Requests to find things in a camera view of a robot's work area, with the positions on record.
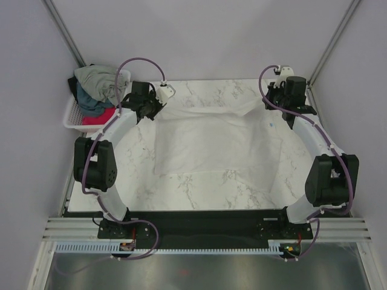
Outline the aluminium frame post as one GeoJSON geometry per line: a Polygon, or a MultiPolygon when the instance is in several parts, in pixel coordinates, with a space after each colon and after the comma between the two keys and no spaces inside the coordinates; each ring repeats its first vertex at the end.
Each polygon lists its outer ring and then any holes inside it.
{"type": "Polygon", "coordinates": [[[342,16],[339,24],[337,25],[333,35],[330,37],[330,40],[327,46],[325,47],[323,54],[317,62],[317,65],[314,67],[313,72],[311,73],[311,76],[308,81],[309,88],[312,88],[313,85],[316,83],[317,78],[319,77],[321,71],[323,70],[325,64],[330,58],[332,52],[334,51],[336,45],[338,44],[340,38],[342,37],[343,33],[345,32],[347,26],[349,25],[361,3],[362,0],[352,0],[347,9],[345,10],[345,13],[342,16]]]}
{"type": "Polygon", "coordinates": [[[42,0],[43,5],[47,9],[50,18],[53,20],[55,26],[59,30],[62,39],[67,45],[70,53],[72,54],[74,60],[76,61],[79,67],[86,65],[84,58],[82,57],[69,29],[67,28],[64,20],[62,19],[57,7],[55,6],[54,1],[52,0],[42,0]]]}

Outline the grey t shirt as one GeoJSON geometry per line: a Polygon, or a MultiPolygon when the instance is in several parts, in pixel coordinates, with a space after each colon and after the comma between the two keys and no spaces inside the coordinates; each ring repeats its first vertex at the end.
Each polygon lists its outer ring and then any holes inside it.
{"type": "Polygon", "coordinates": [[[118,106],[115,93],[115,77],[117,68],[105,65],[91,65],[78,68],[74,76],[83,90],[98,102],[106,103],[108,100],[118,106]]]}

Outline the aluminium front rail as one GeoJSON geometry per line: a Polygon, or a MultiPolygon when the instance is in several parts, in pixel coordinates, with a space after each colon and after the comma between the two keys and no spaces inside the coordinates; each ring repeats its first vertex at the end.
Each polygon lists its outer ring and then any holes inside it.
{"type": "MultiPolygon", "coordinates": [[[[86,217],[51,217],[45,226],[44,240],[94,241],[98,226],[86,217]]],[[[318,242],[370,242],[367,224],[360,217],[322,217],[318,242]]]]}

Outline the teal t shirt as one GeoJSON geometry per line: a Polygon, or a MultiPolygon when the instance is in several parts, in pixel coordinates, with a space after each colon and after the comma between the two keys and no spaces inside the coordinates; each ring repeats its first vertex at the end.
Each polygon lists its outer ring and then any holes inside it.
{"type": "Polygon", "coordinates": [[[109,100],[107,102],[102,102],[93,99],[81,87],[79,82],[76,84],[76,92],[77,103],[84,117],[99,117],[105,112],[105,109],[114,107],[114,105],[109,100]]]}

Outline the black t shirt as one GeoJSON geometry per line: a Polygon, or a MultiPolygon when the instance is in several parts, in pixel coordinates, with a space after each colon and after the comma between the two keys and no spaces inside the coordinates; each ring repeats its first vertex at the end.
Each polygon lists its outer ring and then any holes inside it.
{"type": "Polygon", "coordinates": [[[93,80],[93,74],[95,73],[94,64],[77,68],[74,70],[74,74],[67,82],[71,93],[74,97],[77,97],[77,84],[80,83],[81,87],[91,97],[97,98],[96,85],[93,80]]]}

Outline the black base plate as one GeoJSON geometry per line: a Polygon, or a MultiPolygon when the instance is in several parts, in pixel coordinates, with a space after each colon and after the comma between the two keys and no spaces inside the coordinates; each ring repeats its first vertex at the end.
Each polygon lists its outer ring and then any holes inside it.
{"type": "Polygon", "coordinates": [[[291,225],[284,210],[132,211],[131,236],[162,245],[260,245],[267,240],[309,240],[309,224],[291,225]]]}

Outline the red t shirt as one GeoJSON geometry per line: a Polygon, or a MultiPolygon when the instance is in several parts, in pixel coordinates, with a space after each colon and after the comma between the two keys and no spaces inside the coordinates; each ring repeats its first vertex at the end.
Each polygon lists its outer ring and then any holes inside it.
{"type": "Polygon", "coordinates": [[[116,108],[105,108],[103,114],[98,117],[84,117],[82,124],[84,126],[104,125],[115,113],[116,108]]]}

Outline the white plastic basket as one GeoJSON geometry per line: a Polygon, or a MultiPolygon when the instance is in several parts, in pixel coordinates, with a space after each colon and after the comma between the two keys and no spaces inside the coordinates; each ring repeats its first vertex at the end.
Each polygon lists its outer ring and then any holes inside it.
{"type": "MultiPolygon", "coordinates": [[[[118,102],[122,101],[124,96],[130,92],[130,78],[131,73],[127,70],[117,72],[115,77],[115,93],[118,102]]],[[[102,127],[102,125],[84,126],[82,124],[83,118],[84,116],[79,109],[77,98],[74,97],[71,93],[71,97],[65,110],[65,116],[63,120],[64,126],[69,129],[78,130],[80,132],[95,132],[100,127],[102,127]]]]}

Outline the left aluminium frame post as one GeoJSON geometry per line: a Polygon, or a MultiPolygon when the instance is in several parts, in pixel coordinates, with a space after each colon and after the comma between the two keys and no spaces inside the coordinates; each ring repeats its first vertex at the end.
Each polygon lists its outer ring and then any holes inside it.
{"type": "Polygon", "coordinates": [[[74,60],[76,61],[79,67],[86,65],[84,58],[82,57],[69,29],[67,28],[64,20],[62,19],[57,7],[55,6],[54,1],[52,0],[42,0],[43,5],[47,9],[50,18],[53,20],[55,26],[59,30],[62,39],[67,45],[70,53],[72,54],[74,60]]]}

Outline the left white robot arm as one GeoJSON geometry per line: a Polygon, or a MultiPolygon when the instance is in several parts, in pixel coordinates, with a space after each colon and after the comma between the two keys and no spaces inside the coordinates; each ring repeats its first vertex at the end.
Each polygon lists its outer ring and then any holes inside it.
{"type": "Polygon", "coordinates": [[[96,198],[103,219],[98,238],[126,239],[131,236],[130,211],[121,200],[115,182],[118,175],[114,149],[127,131],[155,116],[175,95],[175,89],[163,82],[158,88],[151,83],[133,82],[131,92],[120,102],[108,122],[89,138],[74,143],[74,179],[84,195],[96,198]]]}

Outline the white t shirt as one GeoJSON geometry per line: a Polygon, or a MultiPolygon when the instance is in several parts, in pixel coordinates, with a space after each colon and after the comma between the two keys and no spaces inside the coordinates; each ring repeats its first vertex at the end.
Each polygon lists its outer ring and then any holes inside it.
{"type": "Polygon", "coordinates": [[[157,175],[235,172],[237,181],[269,192],[282,138],[262,103],[234,107],[165,107],[156,117],[157,175]]]}

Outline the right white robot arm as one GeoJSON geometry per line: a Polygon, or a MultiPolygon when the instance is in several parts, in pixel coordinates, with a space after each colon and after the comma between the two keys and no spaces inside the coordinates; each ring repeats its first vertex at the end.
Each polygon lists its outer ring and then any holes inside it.
{"type": "Polygon", "coordinates": [[[265,108],[279,110],[282,119],[296,133],[313,159],[304,185],[304,195],[284,208],[286,217],[277,222],[282,237],[292,237],[299,224],[317,216],[350,213],[356,190],[359,159],[337,147],[323,129],[317,112],[306,103],[307,81],[299,76],[278,76],[268,85],[265,108]]]}

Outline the right aluminium frame post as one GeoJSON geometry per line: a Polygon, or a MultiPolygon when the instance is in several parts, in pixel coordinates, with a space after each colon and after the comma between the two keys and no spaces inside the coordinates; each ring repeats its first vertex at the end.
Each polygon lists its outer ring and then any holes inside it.
{"type": "Polygon", "coordinates": [[[362,0],[352,0],[347,9],[345,10],[345,13],[342,16],[339,24],[337,25],[333,35],[330,37],[330,40],[327,46],[325,47],[323,54],[317,62],[317,65],[314,67],[313,72],[311,73],[311,76],[308,81],[309,88],[312,88],[313,85],[316,83],[317,78],[319,77],[321,71],[323,70],[325,64],[330,58],[332,52],[334,51],[336,45],[338,44],[340,38],[342,37],[343,33],[345,32],[347,26],[349,25],[361,3],[362,0]]]}

